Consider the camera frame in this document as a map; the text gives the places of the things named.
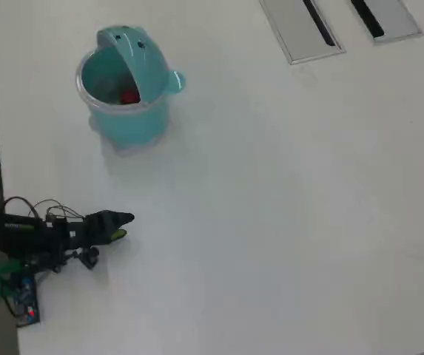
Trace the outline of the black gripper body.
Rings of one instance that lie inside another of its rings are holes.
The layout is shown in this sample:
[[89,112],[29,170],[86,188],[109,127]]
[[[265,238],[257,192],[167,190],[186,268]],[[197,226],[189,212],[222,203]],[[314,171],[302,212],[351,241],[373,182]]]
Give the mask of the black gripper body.
[[66,250],[89,248],[104,244],[104,217],[97,212],[83,220],[68,221],[64,246]]

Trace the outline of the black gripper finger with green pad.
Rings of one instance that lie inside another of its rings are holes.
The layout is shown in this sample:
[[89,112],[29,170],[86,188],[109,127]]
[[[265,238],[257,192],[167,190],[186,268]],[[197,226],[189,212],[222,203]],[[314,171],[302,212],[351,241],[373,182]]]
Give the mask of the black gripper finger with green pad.
[[113,232],[134,219],[135,215],[132,213],[103,210],[92,214],[92,227],[97,232]]
[[109,245],[110,243],[114,243],[118,240],[121,240],[127,235],[127,231],[125,229],[117,229],[113,231],[112,233],[105,234],[101,238],[101,244],[102,245]]

